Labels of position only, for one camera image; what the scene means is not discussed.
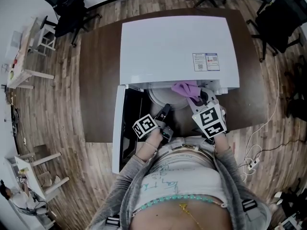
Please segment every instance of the sleeve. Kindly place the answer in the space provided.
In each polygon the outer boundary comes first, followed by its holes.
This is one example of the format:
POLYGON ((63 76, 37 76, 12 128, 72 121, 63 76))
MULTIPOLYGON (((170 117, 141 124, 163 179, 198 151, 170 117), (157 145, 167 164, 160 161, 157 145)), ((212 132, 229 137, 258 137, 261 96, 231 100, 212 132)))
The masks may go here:
MULTIPOLYGON (((229 174, 232 178, 241 200, 246 200, 247 202, 248 200, 255 200, 257 203, 257 207, 243 212, 246 228, 249 230, 266 230, 272 218, 270 209, 243 183, 232 150, 229 148, 220 154, 216 154, 216 158, 224 167, 222 168, 225 169, 224 173, 229 174)), ((232 182, 226 181, 226 184, 227 187, 232 186, 232 182)))
POLYGON ((88 229, 95 229, 96 225, 101 225, 107 217, 119 213, 122 200, 128 190, 133 178, 143 168, 145 162, 137 156, 133 156, 123 170, 119 173, 114 182, 111 192, 106 197, 103 205, 98 209, 94 215, 88 229))

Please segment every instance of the teal beaded belt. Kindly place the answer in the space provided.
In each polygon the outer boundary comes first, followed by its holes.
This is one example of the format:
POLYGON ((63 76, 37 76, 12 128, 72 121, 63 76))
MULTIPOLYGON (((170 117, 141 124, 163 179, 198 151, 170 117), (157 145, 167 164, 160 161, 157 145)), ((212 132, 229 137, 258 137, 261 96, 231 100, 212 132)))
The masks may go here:
POLYGON ((154 199, 152 201, 149 201, 148 203, 142 205, 140 208, 138 208, 137 210, 135 210, 132 214, 132 217, 134 217, 137 213, 139 213, 141 210, 144 210, 146 208, 149 208, 153 205, 156 205, 160 202, 165 202, 165 201, 169 201, 169 200, 177 200, 177 199, 194 199, 194 200, 199 200, 202 202, 207 202, 207 203, 211 203, 211 204, 216 204, 219 205, 222 208, 226 208, 227 204, 226 203, 219 203, 214 201, 213 199, 207 198, 205 196, 201 196, 201 195, 188 195, 188 194, 184 194, 184 195, 173 195, 173 196, 166 196, 166 197, 160 197, 158 199, 154 199))

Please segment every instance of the cable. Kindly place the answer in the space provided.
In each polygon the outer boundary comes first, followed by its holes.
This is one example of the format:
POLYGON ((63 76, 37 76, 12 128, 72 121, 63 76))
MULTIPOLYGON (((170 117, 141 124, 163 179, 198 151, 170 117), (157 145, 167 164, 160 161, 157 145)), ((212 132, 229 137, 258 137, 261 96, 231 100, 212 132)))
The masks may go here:
POLYGON ((286 144, 282 143, 282 144, 280 144, 279 146, 277 146, 277 147, 275 147, 275 148, 273 148, 273 149, 264 149, 264 150, 262 150, 262 151, 273 151, 273 150, 278 149, 278 148, 281 147, 281 146, 287 146, 290 142, 296 143, 296 142, 298 142, 298 141, 302 142, 303 144, 306 144, 305 141, 300 140, 300 139, 297 139, 297 140, 290 140, 290 141, 288 141, 286 144))
POLYGON ((265 124, 263 124, 259 129, 257 129, 254 133, 252 133, 251 136, 250 136, 249 139, 248 139, 248 143, 247 143, 246 148, 245 148, 245 156, 244 156, 244 160, 243 160, 243 174, 241 174, 241 175, 244 175, 244 176, 245 176, 245 178, 244 178, 243 181, 245 181, 246 178, 247 178, 249 175, 252 175, 252 174, 254 174, 254 173, 256 172, 255 169, 251 169, 251 170, 252 170, 252 173, 250 173, 250 174, 246 173, 246 166, 245 166, 245 165, 249 165, 248 160, 251 160, 251 162, 254 162, 253 159, 247 158, 249 152, 253 149, 253 147, 258 146, 258 147, 260 148, 260 152, 258 152, 256 155, 258 155, 258 154, 260 153, 260 155, 259 155, 259 157, 260 157, 260 156, 261 156, 261 153, 262 153, 262 147, 259 146, 258 144, 252 145, 252 147, 251 147, 251 148, 249 149, 249 151, 248 151, 248 145, 249 145, 249 143, 250 143, 250 140, 251 140, 251 138, 252 138, 252 136, 253 136, 254 134, 256 134, 259 130, 261 130, 264 126, 266 126, 266 125, 270 122, 270 120, 272 119, 272 117, 274 116, 274 114, 275 114, 275 112, 276 112, 276 108, 277 108, 277 104, 278 104, 278 100, 279 100, 279 76, 278 76, 278 69, 277 69, 276 57, 275 57, 274 59, 275 59, 275 67, 276 67, 276 75, 277 75, 277 99, 276 99, 276 103, 275 103, 274 112, 273 112, 273 114, 271 115, 271 117, 269 118, 269 120, 268 120, 265 124))

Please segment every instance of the gold chain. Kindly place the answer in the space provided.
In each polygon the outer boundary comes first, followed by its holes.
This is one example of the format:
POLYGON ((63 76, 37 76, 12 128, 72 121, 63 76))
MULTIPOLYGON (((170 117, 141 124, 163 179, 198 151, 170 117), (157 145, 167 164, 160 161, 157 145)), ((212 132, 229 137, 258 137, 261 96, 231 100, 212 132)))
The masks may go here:
POLYGON ((203 230, 203 228, 201 227, 201 225, 199 224, 199 222, 191 215, 191 213, 186 209, 187 208, 187 204, 179 204, 179 206, 181 207, 181 209, 186 212, 188 215, 190 215, 192 217, 192 219, 195 221, 195 223, 197 224, 197 226, 203 230))

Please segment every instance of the white table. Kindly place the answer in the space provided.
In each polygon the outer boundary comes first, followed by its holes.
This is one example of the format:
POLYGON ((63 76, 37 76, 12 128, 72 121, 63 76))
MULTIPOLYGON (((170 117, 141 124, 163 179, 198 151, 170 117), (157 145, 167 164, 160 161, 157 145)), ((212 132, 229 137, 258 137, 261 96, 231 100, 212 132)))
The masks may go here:
POLYGON ((35 34, 39 32, 39 27, 40 25, 37 22, 37 18, 36 18, 35 20, 31 22, 31 24, 23 32, 21 47, 16 56, 17 64, 14 66, 14 68, 10 66, 10 69, 9 69, 9 74, 8 74, 8 79, 7 79, 8 88, 16 89, 17 87, 20 87, 20 88, 33 89, 32 85, 27 85, 24 83, 24 81, 30 78, 31 76, 38 76, 41 78, 54 79, 53 75, 26 69, 26 59, 28 55, 28 49, 31 47, 31 44, 33 43, 33 38, 35 37, 35 34), (14 73, 14 76, 12 77, 12 79, 11 79, 11 71, 13 71, 14 73))
POLYGON ((69 177, 65 177, 64 179, 60 180, 58 183, 53 184, 52 186, 50 186, 49 188, 44 190, 41 187, 38 179, 48 175, 49 172, 45 172, 43 174, 36 175, 34 170, 33 170, 33 167, 35 167, 35 166, 37 166, 39 164, 45 163, 45 162, 47 162, 47 161, 49 161, 51 159, 57 158, 58 156, 61 156, 60 152, 58 152, 56 154, 53 154, 53 155, 50 155, 48 157, 36 160, 36 161, 34 161, 32 163, 27 162, 27 161, 23 160, 22 158, 15 157, 18 169, 19 170, 22 170, 22 169, 26 169, 27 170, 27 172, 25 172, 25 175, 27 177, 29 187, 37 195, 39 195, 41 198, 45 199, 46 202, 50 201, 56 195, 59 194, 59 187, 62 186, 67 181, 69 181, 69 177))

